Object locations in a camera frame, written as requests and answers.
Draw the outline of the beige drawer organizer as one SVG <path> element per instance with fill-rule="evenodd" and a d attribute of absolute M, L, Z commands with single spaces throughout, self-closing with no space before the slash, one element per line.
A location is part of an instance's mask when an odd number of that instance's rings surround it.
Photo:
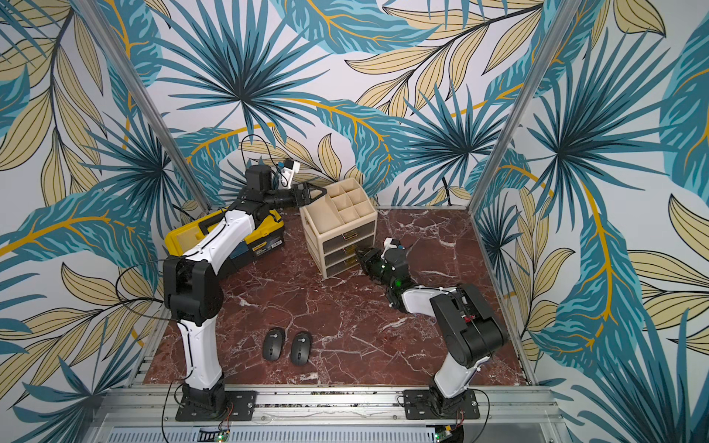
<path fill-rule="evenodd" d="M 299 210 L 306 245 L 323 278 L 358 264 L 356 251 L 373 247 L 378 212 L 354 178 L 326 186 L 327 195 Z"/>

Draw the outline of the black Lecoo mouse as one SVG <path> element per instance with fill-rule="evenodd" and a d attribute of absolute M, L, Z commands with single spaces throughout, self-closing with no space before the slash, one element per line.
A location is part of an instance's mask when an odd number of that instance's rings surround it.
<path fill-rule="evenodd" d="M 309 332 L 299 332 L 291 346 L 290 361 L 297 367 L 304 367 L 309 361 L 313 339 Z"/>
<path fill-rule="evenodd" d="M 268 362 L 275 362 L 280 359 L 284 350 L 285 330 L 280 327 L 268 330 L 263 341 L 262 358 Z"/>

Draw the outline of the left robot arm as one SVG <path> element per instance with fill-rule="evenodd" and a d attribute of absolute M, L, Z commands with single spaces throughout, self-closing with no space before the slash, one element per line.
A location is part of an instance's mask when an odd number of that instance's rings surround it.
<path fill-rule="evenodd" d="M 213 417 L 228 410 L 216 345 L 216 317 L 223 306 L 218 274 L 273 210 L 304 207 L 315 200 L 314 190 L 326 194 L 321 186 L 293 183 L 300 166 L 292 160 L 277 170 L 266 164 L 249 166 L 246 186 L 236 200 L 198 223 L 204 238 L 183 255 L 164 261 L 164 305 L 180 326 L 186 355 L 185 407 Z"/>

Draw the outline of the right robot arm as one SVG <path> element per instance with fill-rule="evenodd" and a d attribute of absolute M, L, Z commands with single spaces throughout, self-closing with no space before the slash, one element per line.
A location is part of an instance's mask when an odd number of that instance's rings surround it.
<path fill-rule="evenodd" d="M 436 320 L 446 358 L 428 389 L 404 391 L 409 420 L 478 418 L 476 396 L 468 386 L 483 364 L 509 340 L 491 305 L 472 284 L 419 285 L 411 277 L 406 249 L 392 239 L 383 250 L 358 249 L 363 273 L 385 287 L 391 308 Z"/>

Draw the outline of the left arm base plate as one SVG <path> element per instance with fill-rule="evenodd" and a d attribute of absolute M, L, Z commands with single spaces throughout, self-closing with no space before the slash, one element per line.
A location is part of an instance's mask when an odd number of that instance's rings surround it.
<path fill-rule="evenodd" d="M 256 391 L 197 392 L 191 389 L 178 407 L 177 422 L 229 420 L 249 422 L 256 405 Z"/>

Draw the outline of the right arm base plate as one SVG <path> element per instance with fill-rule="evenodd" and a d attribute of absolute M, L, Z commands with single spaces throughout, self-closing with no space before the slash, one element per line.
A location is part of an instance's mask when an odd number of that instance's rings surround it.
<path fill-rule="evenodd" d="M 404 410 L 408 420 L 475 420 L 480 417 L 476 395 L 472 389 L 445 398 L 434 387 L 406 389 Z"/>

